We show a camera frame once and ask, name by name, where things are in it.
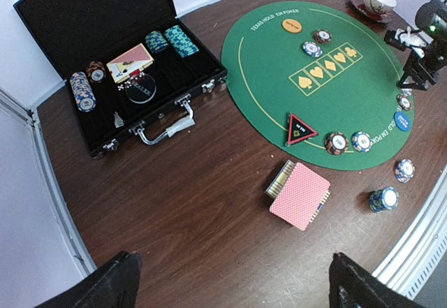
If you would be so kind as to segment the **blue small blind button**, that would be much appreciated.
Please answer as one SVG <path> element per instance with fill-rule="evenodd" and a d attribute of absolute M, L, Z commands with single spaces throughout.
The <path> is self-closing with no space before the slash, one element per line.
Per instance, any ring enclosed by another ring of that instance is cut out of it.
<path fill-rule="evenodd" d="M 394 119 L 396 127 L 399 130 L 401 130 L 403 132 L 409 132 L 411 130 L 411 120 L 402 111 L 397 111 L 394 114 L 393 119 Z"/>

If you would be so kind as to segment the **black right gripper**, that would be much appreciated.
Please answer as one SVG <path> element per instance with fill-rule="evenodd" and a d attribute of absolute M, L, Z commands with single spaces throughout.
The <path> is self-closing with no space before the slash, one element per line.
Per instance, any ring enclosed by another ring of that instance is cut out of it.
<path fill-rule="evenodd" d="M 404 65 L 404 73 L 397 82 L 399 89 L 427 91 L 428 84 L 435 85 L 439 71 L 446 66 L 446 46 L 436 41 L 427 44 L 418 32 L 408 32 L 407 43 L 411 52 Z M 408 46 L 400 40 L 400 36 L 405 33 L 403 29 L 387 30 L 383 40 L 398 50 L 406 50 Z"/>

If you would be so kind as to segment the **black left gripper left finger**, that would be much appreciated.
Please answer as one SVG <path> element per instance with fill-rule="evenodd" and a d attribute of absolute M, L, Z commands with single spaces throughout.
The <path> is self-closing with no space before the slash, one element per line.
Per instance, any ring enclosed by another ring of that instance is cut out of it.
<path fill-rule="evenodd" d="M 121 251 L 80 283 L 39 307 L 135 307 L 141 269 L 140 254 Z"/>

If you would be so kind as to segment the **blue tan chip stack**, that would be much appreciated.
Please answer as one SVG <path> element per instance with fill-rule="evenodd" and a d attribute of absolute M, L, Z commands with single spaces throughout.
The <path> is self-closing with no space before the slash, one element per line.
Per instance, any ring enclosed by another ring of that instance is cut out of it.
<path fill-rule="evenodd" d="M 409 182 L 415 175 L 415 166 L 410 159 L 402 159 L 395 167 L 395 176 L 401 183 Z"/>

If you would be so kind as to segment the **orange big blind button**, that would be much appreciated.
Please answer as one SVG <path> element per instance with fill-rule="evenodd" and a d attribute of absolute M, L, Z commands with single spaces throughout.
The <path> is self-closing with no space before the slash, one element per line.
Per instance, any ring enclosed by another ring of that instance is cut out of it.
<path fill-rule="evenodd" d="M 302 25 L 294 19 L 285 19 L 281 23 L 283 29 L 291 34 L 298 34 L 302 31 Z"/>

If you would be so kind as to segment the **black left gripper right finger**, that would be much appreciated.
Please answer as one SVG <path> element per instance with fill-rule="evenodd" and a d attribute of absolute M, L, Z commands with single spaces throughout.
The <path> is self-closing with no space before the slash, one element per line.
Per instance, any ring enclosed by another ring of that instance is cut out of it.
<path fill-rule="evenodd" d="M 329 267 L 329 307 L 422 307 L 374 278 L 343 253 Z"/>

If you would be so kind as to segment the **blue tan chips mat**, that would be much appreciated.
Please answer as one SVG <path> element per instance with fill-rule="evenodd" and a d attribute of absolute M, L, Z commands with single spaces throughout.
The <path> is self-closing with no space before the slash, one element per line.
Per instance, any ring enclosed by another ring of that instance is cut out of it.
<path fill-rule="evenodd" d="M 323 55 L 322 49 L 315 43 L 306 41 L 302 44 L 303 51 L 313 58 L 319 58 Z"/>
<path fill-rule="evenodd" d="M 372 148 L 372 141 L 368 133 L 358 131 L 352 137 L 353 148 L 358 152 L 368 152 Z"/>

